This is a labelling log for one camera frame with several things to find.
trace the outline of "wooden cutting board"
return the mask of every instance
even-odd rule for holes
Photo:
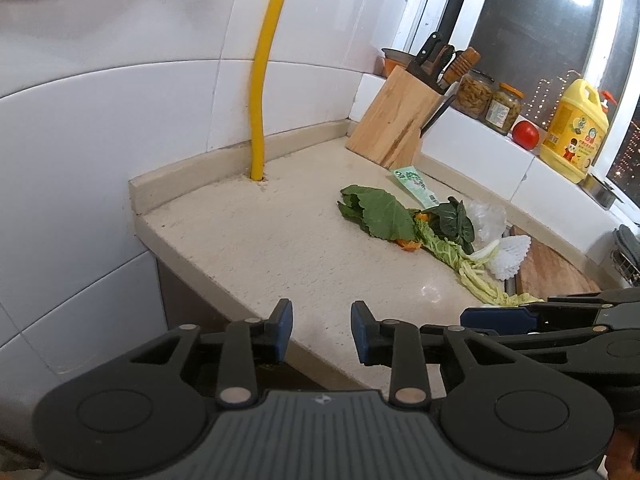
[[[511,229],[512,235],[527,234],[519,227]],[[531,237],[531,247],[516,275],[516,292],[546,300],[556,294],[580,294],[600,292],[600,287],[553,249]]]

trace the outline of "bottle label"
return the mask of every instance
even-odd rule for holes
[[[561,103],[544,145],[583,173],[598,154],[605,133],[580,108]]]
[[[508,106],[499,103],[498,101],[491,101],[489,105],[489,110],[486,113],[486,120],[491,124],[494,124],[498,128],[502,128],[504,126],[504,121],[507,120],[507,115],[509,115],[510,108]]]

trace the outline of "pickle jar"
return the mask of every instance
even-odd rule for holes
[[[483,116],[495,91],[495,80],[479,70],[471,69],[460,80],[451,106],[473,119]]]
[[[484,124],[502,135],[507,135],[522,111],[524,94],[507,83],[500,87],[491,97],[491,102],[484,115]]]

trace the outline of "wooden knife handle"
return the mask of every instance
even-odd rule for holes
[[[449,65],[442,76],[442,80],[448,85],[459,81],[462,79],[463,75],[469,72],[469,70],[471,70],[478,61],[480,61],[480,57],[481,56],[478,54],[478,51],[472,47],[468,47],[468,49],[454,59],[453,63]]]

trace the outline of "tomato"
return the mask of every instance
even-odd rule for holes
[[[511,137],[513,137],[513,142],[528,151],[533,150],[540,140],[538,129],[529,121],[520,121],[516,124],[513,127]]]

